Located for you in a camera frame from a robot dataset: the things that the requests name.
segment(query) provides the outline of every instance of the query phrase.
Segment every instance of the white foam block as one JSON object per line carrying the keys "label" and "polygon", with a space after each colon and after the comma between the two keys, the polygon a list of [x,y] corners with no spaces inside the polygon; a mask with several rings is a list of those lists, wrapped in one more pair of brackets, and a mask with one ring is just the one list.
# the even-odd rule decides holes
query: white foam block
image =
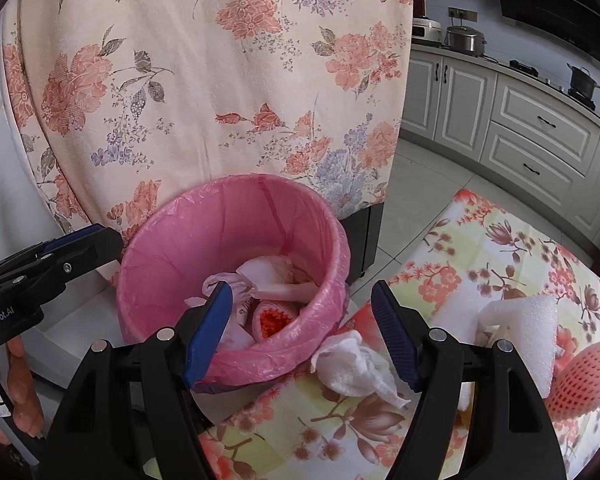
{"label": "white foam block", "polygon": [[[429,325],[443,328],[459,342],[472,345],[478,329],[478,313],[490,302],[489,298],[480,295],[474,282],[464,280],[440,306]],[[471,385],[465,383],[460,389],[458,410],[467,410],[470,401]]]}
{"label": "white foam block", "polygon": [[541,397],[549,396],[554,370],[557,298],[552,295],[492,301],[478,314],[481,327],[499,326],[516,347]]}

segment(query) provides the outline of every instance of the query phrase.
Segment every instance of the rice cooker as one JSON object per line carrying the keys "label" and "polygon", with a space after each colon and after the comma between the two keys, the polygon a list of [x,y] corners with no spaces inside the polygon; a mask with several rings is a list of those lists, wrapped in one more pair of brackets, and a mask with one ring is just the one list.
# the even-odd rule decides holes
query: rice cooker
{"label": "rice cooker", "polygon": [[442,26],[429,18],[414,18],[411,27],[413,43],[440,46],[442,44]]}

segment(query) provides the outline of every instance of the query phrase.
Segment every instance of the pink trash bag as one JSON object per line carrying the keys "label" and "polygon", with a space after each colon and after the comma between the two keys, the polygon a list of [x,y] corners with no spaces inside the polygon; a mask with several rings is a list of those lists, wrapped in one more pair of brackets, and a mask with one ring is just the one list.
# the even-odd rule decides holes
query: pink trash bag
{"label": "pink trash bag", "polygon": [[289,256],[319,286],[282,331],[247,350],[217,352],[206,384],[242,386],[293,370],[344,315],[349,245],[331,206],[303,184],[266,174],[220,178],[187,191],[149,218],[126,250],[118,318],[127,343],[174,326],[207,276],[256,256]]}

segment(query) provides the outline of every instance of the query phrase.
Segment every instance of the floral tablecloth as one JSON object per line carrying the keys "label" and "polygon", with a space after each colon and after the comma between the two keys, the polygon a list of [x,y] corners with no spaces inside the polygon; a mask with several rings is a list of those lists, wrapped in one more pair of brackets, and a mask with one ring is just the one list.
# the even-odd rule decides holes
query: floral tablecloth
{"label": "floral tablecloth", "polygon": [[[600,341],[600,280],[549,237],[467,190],[456,194],[390,286],[402,305],[430,319],[462,282],[494,300],[556,295],[564,352],[554,375]],[[369,303],[340,331],[353,329],[388,358]],[[382,480],[418,400],[405,385],[400,389],[412,399],[402,410],[375,394],[343,397],[301,365],[201,441],[220,480]],[[441,478],[458,471],[468,421],[468,413],[458,413]],[[554,429],[574,478],[600,446],[600,409]]]}

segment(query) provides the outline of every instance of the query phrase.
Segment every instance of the stainless steel pot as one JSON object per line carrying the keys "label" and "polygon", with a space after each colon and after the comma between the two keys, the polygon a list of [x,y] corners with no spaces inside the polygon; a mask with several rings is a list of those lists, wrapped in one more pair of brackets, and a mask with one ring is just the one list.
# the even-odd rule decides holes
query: stainless steel pot
{"label": "stainless steel pot", "polygon": [[591,100],[593,91],[600,88],[600,85],[591,77],[589,70],[586,68],[571,66],[569,63],[567,63],[567,66],[571,68],[571,88]]}
{"label": "stainless steel pot", "polygon": [[484,56],[484,34],[471,27],[453,26],[446,28],[445,44],[451,50],[469,56]]}

